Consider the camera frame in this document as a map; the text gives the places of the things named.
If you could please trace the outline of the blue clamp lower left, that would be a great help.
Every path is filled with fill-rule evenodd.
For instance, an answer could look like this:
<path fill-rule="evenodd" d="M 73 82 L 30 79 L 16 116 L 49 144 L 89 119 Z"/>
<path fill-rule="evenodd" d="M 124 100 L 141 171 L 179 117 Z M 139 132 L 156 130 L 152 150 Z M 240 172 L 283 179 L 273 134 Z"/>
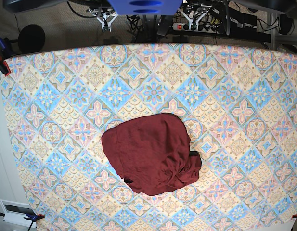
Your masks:
<path fill-rule="evenodd" d="M 31 228 L 37 227 L 37 221 L 45 218 L 44 215 L 41 214 L 17 214 L 17 213 L 2 213 L 0 212 L 0 217 L 3 217 L 3 221 L 15 225 L 20 225 L 24 227 L 28 227 L 28 231 Z"/>

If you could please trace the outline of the dark red t-shirt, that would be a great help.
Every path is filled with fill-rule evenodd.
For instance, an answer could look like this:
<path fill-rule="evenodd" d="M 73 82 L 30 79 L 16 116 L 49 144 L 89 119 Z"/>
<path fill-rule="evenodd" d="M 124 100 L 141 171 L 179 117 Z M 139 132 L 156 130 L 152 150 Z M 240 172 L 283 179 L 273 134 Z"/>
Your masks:
<path fill-rule="evenodd" d="M 199 179 L 198 151 L 182 120 L 161 113 L 132 119 L 107 130 L 103 152 L 116 173 L 136 193 L 173 192 Z"/>

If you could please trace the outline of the black orange clamp left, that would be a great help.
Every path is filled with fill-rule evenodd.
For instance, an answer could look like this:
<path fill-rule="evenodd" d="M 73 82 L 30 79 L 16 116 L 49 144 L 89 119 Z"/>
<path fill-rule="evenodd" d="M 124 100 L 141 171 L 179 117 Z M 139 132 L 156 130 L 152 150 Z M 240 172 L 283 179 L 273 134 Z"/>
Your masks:
<path fill-rule="evenodd" d="M 11 71 L 7 65 L 7 62 L 0 56 L 0 71 L 5 75 L 8 76 Z"/>

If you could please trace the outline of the white wall vent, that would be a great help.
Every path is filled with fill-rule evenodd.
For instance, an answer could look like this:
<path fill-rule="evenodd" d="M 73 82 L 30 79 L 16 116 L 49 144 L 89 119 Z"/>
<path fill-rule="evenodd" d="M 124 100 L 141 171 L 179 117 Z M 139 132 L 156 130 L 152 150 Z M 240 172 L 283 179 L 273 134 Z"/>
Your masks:
<path fill-rule="evenodd" d="M 30 226 L 31 221 L 24 219 L 26 213 L 30 215 L 34 214 L 29 204 L 0 199 L 0 205 L 2 207 L 2 213 L 5 215 L 4 222 L 27 228 Z"/>

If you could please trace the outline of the white power strip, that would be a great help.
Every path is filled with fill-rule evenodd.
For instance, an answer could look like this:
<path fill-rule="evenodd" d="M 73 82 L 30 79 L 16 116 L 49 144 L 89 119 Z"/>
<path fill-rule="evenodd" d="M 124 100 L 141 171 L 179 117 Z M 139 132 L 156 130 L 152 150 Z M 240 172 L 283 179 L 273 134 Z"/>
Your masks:
<path fill-rule="evenodd" d="M 203 23 L 198 25 L 197 31 L 191 31 L 188 23 L 173 23 L 172 29 L 174 31 L 188 31 L 188 32 L 208 32 L 208 33 L 217 33 L 219 25 Z"/>

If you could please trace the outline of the black round stool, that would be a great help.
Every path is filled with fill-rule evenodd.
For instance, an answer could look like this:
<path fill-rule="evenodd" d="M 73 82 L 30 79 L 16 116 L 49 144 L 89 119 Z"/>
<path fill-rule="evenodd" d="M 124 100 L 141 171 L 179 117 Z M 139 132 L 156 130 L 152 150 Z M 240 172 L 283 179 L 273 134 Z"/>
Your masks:
<path fill-rule="evenodd" d="M 25 26 L 18 36 L 18 47 L 23 54 L 36 53 L 45 44 L 45 32 L 41 26 L 30 24 Z"/>

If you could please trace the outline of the patterned tile tablecloth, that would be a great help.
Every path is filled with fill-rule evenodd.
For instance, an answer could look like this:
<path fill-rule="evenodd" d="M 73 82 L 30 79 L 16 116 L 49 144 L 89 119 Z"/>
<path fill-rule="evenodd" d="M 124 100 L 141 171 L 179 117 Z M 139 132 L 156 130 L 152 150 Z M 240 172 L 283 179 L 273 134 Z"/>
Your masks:
<path fill-rule="evenodd" d="M 7 60 L 21 184 L 41 231 L 244 231 L 297 214 L 297 55 L 222 45 L 112 45 Z M 155 113 L 186 125 L 203 167 L 174 192 L 133 192 L 101 135 Z"/>

